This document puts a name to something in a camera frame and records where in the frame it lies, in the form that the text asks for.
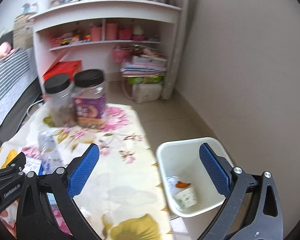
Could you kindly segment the yellow snack wrapper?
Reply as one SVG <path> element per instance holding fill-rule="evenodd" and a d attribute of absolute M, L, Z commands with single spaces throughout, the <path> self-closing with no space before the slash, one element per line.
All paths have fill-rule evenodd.
<path fill-rule="evenodd" d="M 7 158 L 3 165 L 1 166 L 1 169 L 6 168 L 8 164 L 18 155 L 18 152 L 15 149 L 10 150 L 10 152 L 7 155 Z"/>

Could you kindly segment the crushed clear plastic bottle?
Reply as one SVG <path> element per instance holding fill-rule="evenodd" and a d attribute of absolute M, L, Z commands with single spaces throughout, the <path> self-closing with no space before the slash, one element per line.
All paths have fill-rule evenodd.
<path fill-rule="evenodd" d="M 42 174 L 51 174 L 57 168 L 64 166 L 61 154 L 53 136 L 48 132 L 40 132 L 38 134 L 39 159 L 42 161 Z"/>

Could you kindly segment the white plastic trash bin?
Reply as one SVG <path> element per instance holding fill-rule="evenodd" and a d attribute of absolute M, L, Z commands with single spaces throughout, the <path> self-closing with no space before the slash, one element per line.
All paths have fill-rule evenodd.
<path fill-rule="evenodd" d="M 221 206 L 225 201 L 225 197 L 218 193 L 199 158 L 199 148 L 205 142 L 218 156 L 233 164 L 222 144 L 211 137 L 169 141 L 161 144 L 156 150 L 167 202 L 176 216 L 194 217 Z M 179 207 L 174 195 L 183 189 L 175 187 L 177 181 L 191 183 L 189 187 L 195 190 L 196 205 L 187 209 Z"/>

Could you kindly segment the orange peel scrap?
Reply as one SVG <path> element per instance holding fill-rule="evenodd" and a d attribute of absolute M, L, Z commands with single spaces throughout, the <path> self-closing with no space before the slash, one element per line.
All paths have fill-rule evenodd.
<path fill-rule="evenodd" d="M 182 181 L 177 181 L 177 183 L 175 184 L 175 187 L 178 189 L 185 189 L 187 187 L 189 187 L 191 185 L 191 183 L 183 183 Z"/>

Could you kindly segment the floral tablecloth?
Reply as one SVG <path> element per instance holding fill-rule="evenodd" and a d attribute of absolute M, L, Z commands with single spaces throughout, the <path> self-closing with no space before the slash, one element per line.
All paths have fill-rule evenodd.
<path fill-rule="evenodd" d="M 0 148 L 0 169 L 19 152 L 36 157 L 38 134 L 46 132 L 64 165 L 82 155 L 90 144 L 100 158 L 82 192 L 74 200 L 102 239 L 172 239 L 170 211 L 158 162 L 134 109 L 108 104 L 108 120 L 100 130 L 56 127 L 46 106 Z"/>

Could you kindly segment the clear jar black lid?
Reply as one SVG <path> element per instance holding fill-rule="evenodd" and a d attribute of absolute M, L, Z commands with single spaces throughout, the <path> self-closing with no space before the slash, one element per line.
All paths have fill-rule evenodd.
<path fill-rule="evenodd" d="M 72 99 L 73 84 L 68 74 L 57 74 L 44 82 L 45 102 L 56 127 L 74 127 L 77 115 Z"/>

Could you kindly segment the purple label snack jar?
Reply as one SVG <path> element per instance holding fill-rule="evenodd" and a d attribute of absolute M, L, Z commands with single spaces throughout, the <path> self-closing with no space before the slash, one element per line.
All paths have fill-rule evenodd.
<path fill-rule="evenodd" d="M 85 128 L 102 129 L 107 120 L 104 72 L 88 69 L 74 75 L 72 99 L 78 124 Z"/>

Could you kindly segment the white fluffy stool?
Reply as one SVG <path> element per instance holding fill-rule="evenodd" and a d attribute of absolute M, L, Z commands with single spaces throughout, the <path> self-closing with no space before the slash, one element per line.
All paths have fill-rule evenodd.
<path fill-rule="evenodd" d="M 152 102 L 160 98 L 162 92 L 161 84 L 134 84 L 132 86 L 132 97 L 136 103 Z"/>

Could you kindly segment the red cardboard box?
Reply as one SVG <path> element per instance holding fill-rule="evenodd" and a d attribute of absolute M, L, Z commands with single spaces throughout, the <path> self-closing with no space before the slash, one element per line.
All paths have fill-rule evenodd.
<path fill-rule="evenodd" d="M 59 61 L 50 67 L 43 75 L 44 81 L 57 74 L 67 74 L 70 81 L 74 80 L 74 75 L 82 71 L 82 61 Z"/>

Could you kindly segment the green tissue pack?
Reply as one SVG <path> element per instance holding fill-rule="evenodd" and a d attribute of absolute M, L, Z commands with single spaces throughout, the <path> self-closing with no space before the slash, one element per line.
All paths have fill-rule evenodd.
<path fill-rule="evenodd" d="M 162 83 L 164 80 L 163 76 L 155 75 L 155 76 L 134 76 L 134 77 L 128 77 L 127 81 L 128 84 L 157 84 Z"/>

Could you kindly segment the pink woven basket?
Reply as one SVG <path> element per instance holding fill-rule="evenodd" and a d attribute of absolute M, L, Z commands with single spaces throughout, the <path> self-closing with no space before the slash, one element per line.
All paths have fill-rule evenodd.
<path fill-rule="evenodd" d="M 129 48 L 113 48 L 113 61 L 115 63 L 121 63 L 125 58 L 132 54 L 133 50 Z"/>

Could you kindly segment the stack of books and papers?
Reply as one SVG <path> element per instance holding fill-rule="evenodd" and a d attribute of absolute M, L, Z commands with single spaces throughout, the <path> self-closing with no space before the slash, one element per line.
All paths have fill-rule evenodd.
<path fill-rule="evenodd" d="M 157 49 L 137 44 L 123 48 L 133 50 L 132 54 L 120 63 L 123 77 L 166 75 L 168 59 Z"/>

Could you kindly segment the grey sofa striped cover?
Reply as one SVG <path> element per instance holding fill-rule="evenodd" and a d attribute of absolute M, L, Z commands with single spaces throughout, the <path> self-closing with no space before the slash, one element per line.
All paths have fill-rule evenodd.
<path fill-rule="evenodd" d="M 34 48 L 15 49 L 0 59 L 0 143 L 14 136 L 28 107 L 42 94 Z"/>

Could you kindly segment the pink bucket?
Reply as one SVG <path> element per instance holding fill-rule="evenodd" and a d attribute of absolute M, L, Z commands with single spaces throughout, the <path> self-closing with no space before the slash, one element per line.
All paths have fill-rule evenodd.
<path fill-rule="evenodd" d="M 118 23 L 106 23 L 106 40 L 117 40 Z"/>
<path fill-rule="evenodd" d="M 91 27 L 90 28 L 90 39 L 93 42 L 102 40 L 102 27 Z"/>

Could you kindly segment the pink bucket right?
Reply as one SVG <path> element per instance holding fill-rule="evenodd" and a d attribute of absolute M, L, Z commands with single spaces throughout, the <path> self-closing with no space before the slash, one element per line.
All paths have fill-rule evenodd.
<path fill-rule="evenodd" d="M 117 40 L 118 23 L 106 23 L 106 40 Z"/>

